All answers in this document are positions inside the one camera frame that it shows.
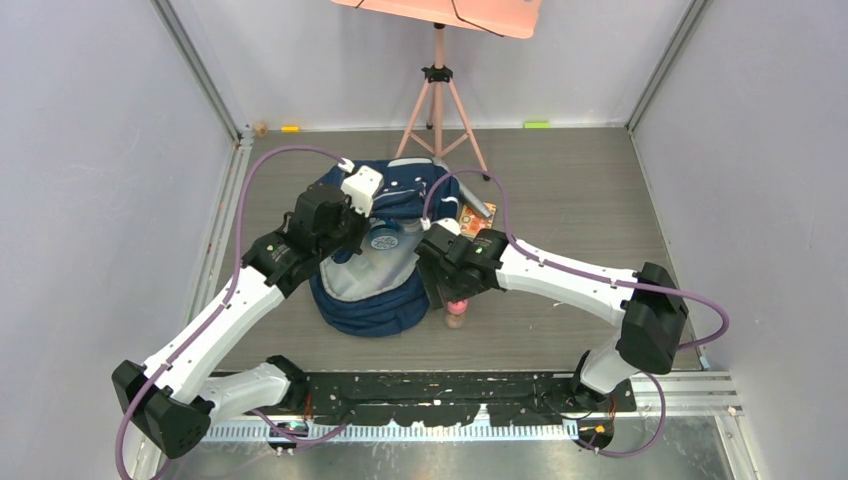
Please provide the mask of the blue patterned round tin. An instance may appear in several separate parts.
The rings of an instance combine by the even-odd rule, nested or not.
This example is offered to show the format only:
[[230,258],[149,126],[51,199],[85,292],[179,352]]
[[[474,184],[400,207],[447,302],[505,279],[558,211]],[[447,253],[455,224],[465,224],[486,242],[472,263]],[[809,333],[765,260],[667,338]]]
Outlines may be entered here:
[[394,224],[376,224],[372,226],[368,232],[368,244],[374,250],[391,250],[396,248],[399,243],[399,229]]

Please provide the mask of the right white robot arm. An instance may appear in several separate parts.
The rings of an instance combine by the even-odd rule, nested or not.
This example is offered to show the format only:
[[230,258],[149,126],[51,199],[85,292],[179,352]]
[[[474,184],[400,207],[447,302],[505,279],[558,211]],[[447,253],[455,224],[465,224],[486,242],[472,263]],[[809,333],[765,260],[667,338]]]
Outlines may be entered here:
[[433,224],[415,253],[436,308],[488,290],[519,291],[578,308],[616,327],[606,343],[581,356],[566,388],[568,401],[584,410],[598,409],[638,372],[664,375],[672,369],[689,310],[660,265],[647,262],[638,271],[601,267],[493,229],[469,239],[453,221]]

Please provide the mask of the navy blue student backpack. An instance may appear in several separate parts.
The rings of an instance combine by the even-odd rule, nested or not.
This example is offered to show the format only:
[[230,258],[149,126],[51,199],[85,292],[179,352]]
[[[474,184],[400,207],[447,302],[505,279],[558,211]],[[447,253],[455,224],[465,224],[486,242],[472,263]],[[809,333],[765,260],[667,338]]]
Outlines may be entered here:
[[[321,317],[338,331],[361,337],[396,335],[416,326],[430,309],[414,252],[423,236],[420,220],[424,215],[433,221],[455,218],[460,210],[458,186],[449,178],[434,188],[448,169],[427,157],[354,163],[383,175],[362,252],[340,250],[324,260],[309,279],[309,288]],[[398,227],[396,248],[378,251],[368,244],[370,228],[380,223]]]

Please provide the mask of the pink highlighter marker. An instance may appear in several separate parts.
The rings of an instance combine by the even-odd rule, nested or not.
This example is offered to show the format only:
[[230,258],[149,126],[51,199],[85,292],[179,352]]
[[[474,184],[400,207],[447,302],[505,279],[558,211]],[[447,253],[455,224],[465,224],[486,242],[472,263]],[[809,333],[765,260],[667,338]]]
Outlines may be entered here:
[[465,322],[469,301],[467,299],[445,304],[445,324],[448,328],[459,329]]

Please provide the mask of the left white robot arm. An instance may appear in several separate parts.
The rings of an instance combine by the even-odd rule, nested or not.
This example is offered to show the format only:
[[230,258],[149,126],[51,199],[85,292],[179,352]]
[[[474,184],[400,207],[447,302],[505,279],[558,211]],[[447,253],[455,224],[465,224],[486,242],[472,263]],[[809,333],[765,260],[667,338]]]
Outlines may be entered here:
[[244,412],[304,410],[307,376],[282,355],[233,376],[211,374],[325,259],[339,250],[359,252],[373,203],[372,194],[357,187],[309,186],[283,224],[252,243],[231,280],[175,339],[143,364],[125,360],[113,371],[122,410],[167,458],[184,456],[211,426]]

